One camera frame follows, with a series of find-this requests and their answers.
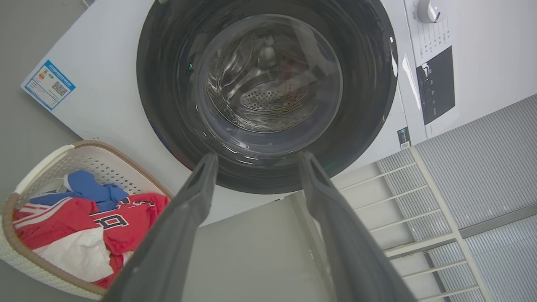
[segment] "control panel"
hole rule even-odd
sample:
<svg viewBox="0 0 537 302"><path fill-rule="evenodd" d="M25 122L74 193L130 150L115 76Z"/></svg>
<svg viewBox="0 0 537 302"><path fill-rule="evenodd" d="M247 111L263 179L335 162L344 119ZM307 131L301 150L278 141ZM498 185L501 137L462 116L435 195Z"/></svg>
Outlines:
<svg viewBox="0 0 537 302"><path fill-rule="evenodd" d="M450 0L405 0L427 137L458 117L455 108Z"/></svg>

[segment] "washing machine door opening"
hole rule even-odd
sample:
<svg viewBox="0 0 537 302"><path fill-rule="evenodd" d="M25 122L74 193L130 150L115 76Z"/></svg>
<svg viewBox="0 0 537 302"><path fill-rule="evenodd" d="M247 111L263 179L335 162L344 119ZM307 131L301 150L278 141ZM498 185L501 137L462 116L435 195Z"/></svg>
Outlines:
<svg viewBox="0 0 537 302"><path fill-rule="evenodd" d="M333 176L373 142L397 75L379 0L171 0L143 26L137 78L146 115L192 169L220 156L217 184L300 190L298 153Z"/></svg>
<svg viewBox="0 0 537 302"><path fill-rule="evenodd" d="M284 156L314 142L343 91L336 54L312 26L256 15L220 32L201 55L195 102L211 133L250 156Z"/></svg>

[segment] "blue cloth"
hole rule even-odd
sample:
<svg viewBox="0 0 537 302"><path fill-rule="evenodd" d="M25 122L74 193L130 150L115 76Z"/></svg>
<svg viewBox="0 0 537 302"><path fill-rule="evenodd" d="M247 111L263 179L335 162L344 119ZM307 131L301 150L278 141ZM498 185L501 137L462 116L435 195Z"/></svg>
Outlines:
<svg viewBox="0 0 537 302"><path fill-rule="evenodd" d="M118 201L129 196L115 184L98 184L92 173L82 170L69 174L64 186L69 192L35 197L30 199L30 203L53 205L65 197L84 198L97 203L99 211L104 212L115 209Z"/></svg>

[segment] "white cloth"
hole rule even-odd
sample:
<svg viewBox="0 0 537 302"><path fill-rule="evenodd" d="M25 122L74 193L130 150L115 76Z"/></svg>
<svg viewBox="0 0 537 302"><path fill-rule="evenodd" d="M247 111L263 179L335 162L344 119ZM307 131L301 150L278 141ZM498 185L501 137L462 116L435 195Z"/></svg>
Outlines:
<svg viewBox="0 0 537 302"><path fill-rule="evenodd" d="M39 187L34 194L30 196L30 199L41 197L49 194L65 193L67 188L65 187L65 177L52 179Z"/></svg>
<svg viewBox="0 0 537 302"><path fill-rule="evenodd" d="M123 266L125 266L125 264L127 264L127 262L130 260L130 258L133 256L134 252L133 251L126 251L124 252L122 255L123 255Z"/></svg>
<svg viewBox="0 0 537 302"><path fill-rule="evenodd" d="M85 229L37 248L34 252L75 277L95 282L114 273L103 232L102 226Z"/></svg>

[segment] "basket handle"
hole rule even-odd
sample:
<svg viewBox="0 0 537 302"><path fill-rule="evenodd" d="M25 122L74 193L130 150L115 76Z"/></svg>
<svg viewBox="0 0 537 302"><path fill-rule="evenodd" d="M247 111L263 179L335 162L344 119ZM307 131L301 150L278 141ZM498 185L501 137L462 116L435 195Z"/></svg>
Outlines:
<svg viewBox="0 0 537 302"><path fill-rule="evenodd" d="M63 147L60 147L47 155L46 158L41 160L31 171L28 173L23 180L20 181L20 183L15 187L15 191L13 193L22 194L24 190L32 183L32 181L37 178L41 174L41 172L53 161L58 159L59 157L64 157L65 154L75 148L74 145L65 145Z"/></svg>

